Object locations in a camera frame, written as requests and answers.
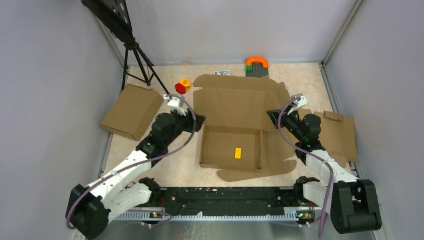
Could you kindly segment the large cardboard box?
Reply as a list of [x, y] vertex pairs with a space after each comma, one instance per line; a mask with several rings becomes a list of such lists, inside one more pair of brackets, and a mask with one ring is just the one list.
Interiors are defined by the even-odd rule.
[[[204, 74], [193, 86], [194, 111], [206, 117], [199, 158], [202, 168], [217, 169], [225, 182], [285, 175], [296, 168], [293, 148], [267, 114], [289, 102], [283, 82], [268, 76]], [[236, 148], [242, 148], [241, 159], [235, 159]]]

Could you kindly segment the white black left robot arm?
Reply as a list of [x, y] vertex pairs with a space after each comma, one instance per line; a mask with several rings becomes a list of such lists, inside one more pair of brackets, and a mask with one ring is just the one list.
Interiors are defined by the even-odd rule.
[[150, 178], [128, 185], [158, 161], [176, 154], [199, 132], [206, 116], [195, 113], [181, 95], [166, 94], [169, 113], [157, 115], [151, 131], [118, 166], [96, 181], [74, 187], [66, 210], [66, 227], [86, 239], [99, 237], [108, 225], [129, 210], [160, 202], [161, 187]]

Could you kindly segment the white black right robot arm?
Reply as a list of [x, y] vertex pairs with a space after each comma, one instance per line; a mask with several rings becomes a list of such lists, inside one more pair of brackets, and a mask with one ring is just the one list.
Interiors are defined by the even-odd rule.
[[300, 117], [306, 105], [307, 99], [300, 93], [292, 96], [283, 109], [267, 111], [296, 157], [320, 177], [299, 178], [294, 185], [294, 202], [299, 206], [312, 202], [321, 208], [319, 238], [328, 219], [341, 235], [381, 230], [383, 220], [375, 184], [349, 173], [330, 155], [320, 141], [322, 118], [316, 113]]

